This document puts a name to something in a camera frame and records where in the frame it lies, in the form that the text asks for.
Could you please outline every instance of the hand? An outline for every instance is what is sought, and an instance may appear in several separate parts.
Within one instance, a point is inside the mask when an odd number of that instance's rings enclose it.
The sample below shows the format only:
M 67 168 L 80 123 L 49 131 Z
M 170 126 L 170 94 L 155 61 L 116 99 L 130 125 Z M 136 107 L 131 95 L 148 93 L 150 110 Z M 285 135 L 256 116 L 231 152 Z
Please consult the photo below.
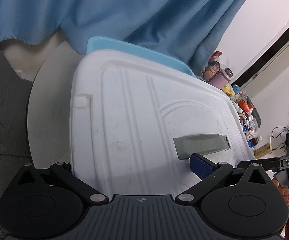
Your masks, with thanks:
M 272 182 L 278 188 L 286 204 L 289 205 L 289 190 L 286 187 L 281 187 L 276 179 L 273 179 Z

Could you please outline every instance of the metal screw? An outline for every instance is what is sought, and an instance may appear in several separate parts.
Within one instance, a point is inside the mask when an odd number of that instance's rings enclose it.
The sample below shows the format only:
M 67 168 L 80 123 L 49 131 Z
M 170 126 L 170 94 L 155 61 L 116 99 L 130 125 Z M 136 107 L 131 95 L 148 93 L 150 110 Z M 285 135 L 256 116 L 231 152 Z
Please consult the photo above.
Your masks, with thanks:
M 101 202 L 101 201 L 105 200 L 105 195 L 103 195 L 103 194 L 93 194 L 93 195 L 90 196 L 90 199 L 93 202 Z
M 194 196 L 191 194 L 188 194 L 188 193 L 183 193 L 183 194 L 180 194 L 178 196 L 178 199 L 180 199 L 181 201 L 184 201 L 184 202 L 190 202 L 190 201 L 194 200 Z

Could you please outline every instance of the blue textured gripper pad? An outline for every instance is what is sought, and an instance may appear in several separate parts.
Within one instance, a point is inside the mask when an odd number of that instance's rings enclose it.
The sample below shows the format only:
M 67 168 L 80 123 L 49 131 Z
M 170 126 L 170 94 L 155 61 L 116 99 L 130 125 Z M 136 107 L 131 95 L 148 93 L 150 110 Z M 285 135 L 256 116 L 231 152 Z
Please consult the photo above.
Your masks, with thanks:
M 191 155 L 190 157 L 190 169 L 201 180 L 208 177 L 214 171 L 211 165 L 205 163 L 203 160 L 201 160 L 195 155 Z

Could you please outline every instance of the white storage box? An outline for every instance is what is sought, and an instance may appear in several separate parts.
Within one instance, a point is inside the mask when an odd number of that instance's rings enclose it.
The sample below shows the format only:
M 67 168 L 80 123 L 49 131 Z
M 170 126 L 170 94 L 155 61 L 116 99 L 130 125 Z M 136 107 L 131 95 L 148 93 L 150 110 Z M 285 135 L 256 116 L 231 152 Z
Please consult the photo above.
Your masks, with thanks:
M 73 174 L 114 194 L 172 194 L 200 179 L 179 160 L 173 138 L 215 133 L 231 148 L 206 155 L 236 165 L 253 159 L 229 98 L 219 89 L 161 64 L 114 50 L 80 62 L 72 82 Z

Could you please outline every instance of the light blue plastic tray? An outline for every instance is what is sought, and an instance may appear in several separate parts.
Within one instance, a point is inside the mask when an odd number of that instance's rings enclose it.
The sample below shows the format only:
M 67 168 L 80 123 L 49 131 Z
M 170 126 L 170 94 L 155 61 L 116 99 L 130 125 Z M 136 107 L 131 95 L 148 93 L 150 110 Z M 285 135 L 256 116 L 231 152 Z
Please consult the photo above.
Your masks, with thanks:
M 153 51 L 151 49 L 146 49 L 138 45 L 134 45 L 124 41 L 118 41 L 115 39 L 110 39 L 106 37 L 95 36 L 88 40 L 86 47 L 86 54 L 99 50 L 99 49 L 113 49 L 121 52 L 125 52 L 134 56 L 142 57 L 162 65 L 168 66 L 170 68 L 179 70 L 190 76 L 196 77 L 192 70 L 182 61 L 164 55 L 162 53 Z

